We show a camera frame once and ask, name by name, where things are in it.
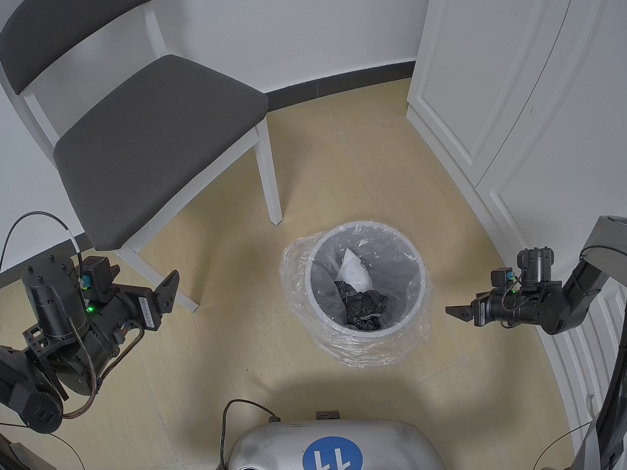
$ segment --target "label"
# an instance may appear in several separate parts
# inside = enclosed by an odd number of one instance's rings
[[[363,463],[357,444],[343,437],[318,439],[303,454],[303,470],[361,470]]]
[[[153,322],[153,314],[151,314],[150,307],[148,306],[148,300],[143,296],[139,296],[139,306],[141,306],[142,308],[142,313],[144,314],[144,321],[146,323],[146,327],[149,327],[150,329],[154,329],[155,323]]]

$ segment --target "beige floor tile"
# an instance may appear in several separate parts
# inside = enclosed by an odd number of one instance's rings
[[[261,402],[285,421],[339,409],[344,418],[415,423],[448,470],[527,470],[567,431],[534,329],[479,329],[444,313],[486,290],[501,261],[404,119],[408,85],[390,82],[269,114],[284,215],[278,227],[248,152],[141,251],[164,275],[178,269],[181,288],[200,308],[190,313],[177,305],[107,380],[93,410],[64,422],[59,434],[89,468],[213,470],[222,410],[234,397]],[[316,347],[283,297],[278,268],[285,247],[355,219],[398,227],[431,275],[430,337],[392,367],[338,364]],[[146,284],[123,262],[121,269],[119,282]],[[21,285],[0,290],[0,301],[0,342],[19,347],[21,331],[34,322]],[[0,410],[0,420],[14,419]],[[234,405],[227,447],[266,420],[251,406]],[[77,467],[54,439],[6,433],[59,467]],[[563,467],[570,441],[556,446],[543,463]]]
[[[341,132],[404,117],[410,79],[380,83],[320,98]]]

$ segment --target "white label sticker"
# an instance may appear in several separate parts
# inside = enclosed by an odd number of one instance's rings
[[[151,329],[155,328],[155,323],[153,322],[153,316],[151,315],[151,310],[148,307],[148,300],[143,296],[139,296],[139,306],[142,307],[142,313],[144,314],[144,321],[146,323],[146,327]]]

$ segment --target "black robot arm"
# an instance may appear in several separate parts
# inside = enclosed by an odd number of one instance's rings
[[[36,432],[51,433],[61,424],[68,398],[63,384],[78,394],[95,395],[123,357],[120,345],[127,332],[138,328],[142,336],[144,330],[156,331],[174,305],[176,270],[154,291],[113,284],[120,269],[102,256],[89,256],[83,270],[79,280],[70,258],[54,256],[29,266],[22,282],[37,324],[23,333],[26,349],[0,346],[0,402]],[[92,375],[97,379],[94,392]]]
[[[446,312],[464,321],[483,326],[500,321],[511,328],[520,324],[542,326],[549,334],[573,329],[584,319],[609,277],[627,285],[627,218],[601,216],[579,256],[579,263],[562,287],[551,280],[553,250],[525,249],[518,255],[521,269],[519,289],[512,268],[491,274],[493,289],[476,295],[467,306],[448,306]],[[623,453],[627,433],[627,320],[623,320],[614,372],[594,431],[598,452],[586,455],[584,445],[571,469],[587,468],[590,458],[600,460],[601,470],[611,469]]]

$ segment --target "white trash can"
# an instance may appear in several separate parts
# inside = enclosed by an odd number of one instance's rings
[[[367,268],[372,288],[388,297],[380,330],[346,326],[346,309],[334,280],[347,248]],[[290,309],[316,344],[343,364],[394,364],[428,336],[425,264],[405,235],[391,226],[355,221],[299,239],[283,253],[281,279]]]

